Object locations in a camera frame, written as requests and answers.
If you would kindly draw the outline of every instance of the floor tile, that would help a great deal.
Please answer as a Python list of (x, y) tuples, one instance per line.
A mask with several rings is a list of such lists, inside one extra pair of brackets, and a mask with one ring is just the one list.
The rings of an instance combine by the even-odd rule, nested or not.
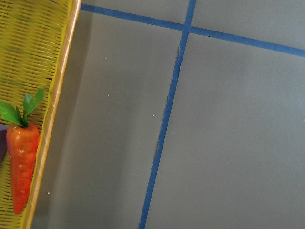
[(142, 16), (184, 23), (188, 0), (83, 0), (82, 3)]
[(33, 229), (138, 227), (180, 36), (80, 12)]
[(146, 228), (303, 228), (304, 72), (190, 35)]
[(193, 26), (305, 49), (303, 0), (198, 0)]

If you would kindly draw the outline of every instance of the toy carrot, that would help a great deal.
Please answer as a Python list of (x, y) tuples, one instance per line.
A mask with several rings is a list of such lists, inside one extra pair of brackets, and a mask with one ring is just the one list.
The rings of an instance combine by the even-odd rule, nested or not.
[(10, 186), (15, 214), (21, 213), (30, 194), (39, 131), (36, 125), (28, 122), (29, 114), (43, 100), (44, 89), (39, 89), (33, 97), (26, 94), (23, 100), (23, 119), (18, 108), (0, 101), (1, 118), (16, 123), (6, 133), (7, 149), (10, 157)]

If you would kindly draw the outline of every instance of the purple object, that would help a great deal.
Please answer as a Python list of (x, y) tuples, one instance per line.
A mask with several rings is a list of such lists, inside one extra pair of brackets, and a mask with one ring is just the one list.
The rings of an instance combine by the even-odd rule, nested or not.
[(8, 127), (0, 124), (0, 162), (3, 160), (6, 151), (6, 131)]

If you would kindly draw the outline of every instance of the blue line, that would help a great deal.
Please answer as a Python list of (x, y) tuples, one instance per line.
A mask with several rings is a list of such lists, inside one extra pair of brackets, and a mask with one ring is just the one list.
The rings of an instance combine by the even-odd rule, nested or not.
[(121, 18), (121, 19), (126, 19), (130, 21), (136, 21), (136, 22), (141, 22), (149, 25), (155, 25), (155, 26), (160, 26), (168, 29), (173, 29), (173, 30), (179, 30), (182, 31), (183, 25), (171, 21), (165, 21), (165, 20), (160, 20), (156, 18), (150, 18), (150, 17), (145, 17), (137, 14), (132, 14), (132, 13), (126, 13), (118, 10), (111, 10), (103, 7), (98, 7), (98, 6), (92, 6), (88, 4), (81, 4), (81, 10), (91, 12), (91, 13), (97, 13), (97, 14), (102, 14), (106, 16), (111, 16), (115, 18)]
[(247, 38), (247, 37), (236, 36), (236, 35), (232, 35), (232, 34), (228, 34), (228, 33), (224, 33), (224, 32), (207, 30), (207, 29), (202, 29), (202, 28), (198, 28), (198, 27), (191, 27), (190, 33), (305, 57), (305, 50), (302, 50), (302, 49), (297, 49), (297, 48), (280, 45), (280, 44), (275, 44), (275, 43), (271, 43), (271, 42), (260, 41), (260, 40), (251, 39), (251, 38)]
[[(102, 15), (107, 15), (107, 16), (111, 16), (111, 17), (126, 19), (126, 20), (130, 20), (130, 21), (136, 21), (136, 22), (145, 23), (145, 24), (149, 24), (149, 25), (160, 26), (160, 27), (178, 30), (178, 31), (185, 30), (185, 31), (188, 31), (189, 33), (193, 33), (193, 34), (197, 34), (197, 35), (213, 37), (213, 38), (217, 38), (217, 39), (221, 39), (221, 40), (225, 40), (225, 41), (246, 44), (246, 45), (259, 47), (259, 48), (263, 48), (263, 49), (273, 50), (273, 51), (277, 51), (277, 52), (284, 52), (284, 53), (291, 54), (291, 55), (305, 57), (305, 50), (303, 50), (303, 49), (297, 49), (297, 48), (293, 48), (290, 46), (260, 41), (260, 40), (232, 35), (232, 34), (224, 33), (224, 32), (218, 32), (218, 31), (213, 31), (213, 30), (208, 30), (208, 29), (203, 29), (203, 28), (198, 28), (198, 27), (192, 27), (188, 21), (185, 21), (185, 23), (183, 25), (183, 24), (179, 24), (179, 23), (175, 23), (175, 22), (171, 22), (171, 21), (165, 21), (165, 20), (160, 20), (160, 19), (156, 19), (156, 18), (145, 17), (145, 16), (132, 14), (132, 13), (126, 13), (126, 12), (122, 12), (122, 11), (118, 11), (118, 10), (111, 10), (111, 9), (92, 6), (92, 5), (88, 5), (88, 4), (84, 4), (84, 3), (81, 4), (81, 10), (87, 11), (87, 12), (92, 12), (92, 13), (97, 13), (97, 14), (102, 14)], [(191, 13), (192, 13), (192, 16), (188, 16), (186, 18), (186, 20), (191, 20), (193, 18), (193, 12), (191, 12)]]
[(167, 127), (168, 127), (168, 123), (170, 120), (170, 115), (171, 115), (171, 111), (172, 111), (172, 107), (173, 107), (173, 100), (174, 100), (176, 89), (177, 89), (180, 67), (181, 67), (181, 63), (183, 61), (183, 57), (184, 57), (184, 51), (185, 51), (185, 47), (187, 44), (189, 29), (191, 27), (193, 13), (195, 10), (195, 5), (196, 5), (196, 0), (189, 1), (189, 6), (187, 9), (184, 27), (183, 27), (183, 32), (182, 32), (180, 44), (179, 44), (179, 56), (176, 59), (175, 66), (173, 69), (173, 76), (172, 76), (172, 80), (171, 80), (171, 84), (170, 84), (170, 88), (169, 88), (169, 92), (168, 92), (168, 97), (167, 97), (167, 101), (166, 101), (166, 106), (165, 106), (165, 110), (164, 110), (164, 114), (163, 114), (163, 118), (162, 118), (162, 124), (161, 124), (161, 129), (160, 129), (159, 138), (158, 138), (158, 146), (157, 146), (155, 157), (153, 159), (151, 175), (149, 177), (149, 181), (148, 181), (148, 185), (147, 185), (146, 196), (144, 199), (142, 214), (141, 214), (140, 223), (139, 223), (139, 229), (145, 229), (148, 211), (149, 211), (149, 207), (150, 207), (152, 196), (153, 196), (153, 188), (154, 188), (155, 181), (157, 178), (161, 154), (162, 154), (163, 145), (164, 145), (164, 141), (165, 141), (166, 131), (167, 131)]

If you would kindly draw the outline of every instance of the wicker basket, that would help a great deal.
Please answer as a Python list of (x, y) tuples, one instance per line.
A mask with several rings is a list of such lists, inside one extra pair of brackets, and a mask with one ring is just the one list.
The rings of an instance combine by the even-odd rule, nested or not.
[(80, 0), (0, 1), (0, 100), (22, 110), (26, 93), (35, 94), (38, 88), (46, 92), (29, 117), (39, 127), (41, 139), (30, 197), (19, 215), (12, 207), (7, 154), (0, 164), (0, 229), (31, 227), (80, 6)]

